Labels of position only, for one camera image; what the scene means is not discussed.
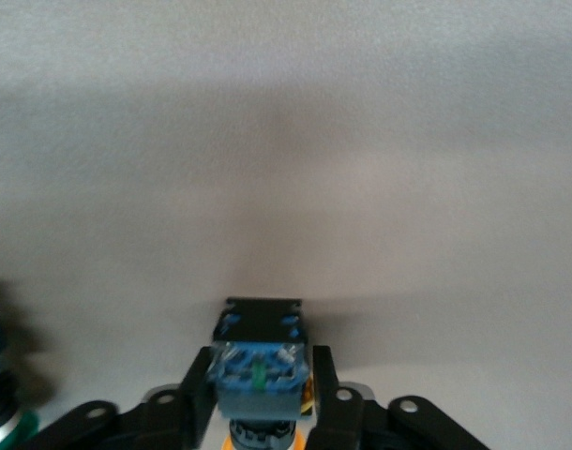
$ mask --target white surface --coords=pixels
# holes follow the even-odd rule
[[[572,2],[0,2],[0,281],[45,423],[288,295],[383,404],[572,448]]]

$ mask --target mounting hole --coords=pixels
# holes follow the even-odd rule
[[[336,398],[342,401],[349,401],[353,398],[353,394],[348,389],[339,389],[336,393]]]
[[[95,408],[94,410],[90,410],[86,413],[86,419],[96,419],[97,417],[101,417],[101,415],[105,415],[107,410],[104,408]]]
[[[164,405],[166,403],[171,403],[175,397],[172,394],[165,394],[157,399],[157,403],[160,405]]]
[[[406,413],[417,413],[417,410],[419,410],[415,402],[411,400],[403,400],[400,403],[400,408]]]

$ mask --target blue terminal block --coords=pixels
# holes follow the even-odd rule
[[[229,298],[213,334],[208,379],[222,414],[233,420],[302,416],[309,381],[300,300]]]

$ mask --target orange ring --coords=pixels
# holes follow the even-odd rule
[[[294,446],[291,448],[293,450],[305,450],[305,438],[303,437],[303,433],[301,433],[299,430],[294,432]],[[221,450],[234,450],[230,436],[228,436],[223,442]]]

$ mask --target black bracket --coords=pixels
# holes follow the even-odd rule
[[[317,426],[306,450],[489,450],[425,398],[392,400],[388,409],[340,386],[332,353],[313,347]]]
[[[205,378],[211,361],[211,349],[203,347],[177,388],[159,390],[123,414],[108,401],[84,403],[17,450],[199,448],[217,402]]]

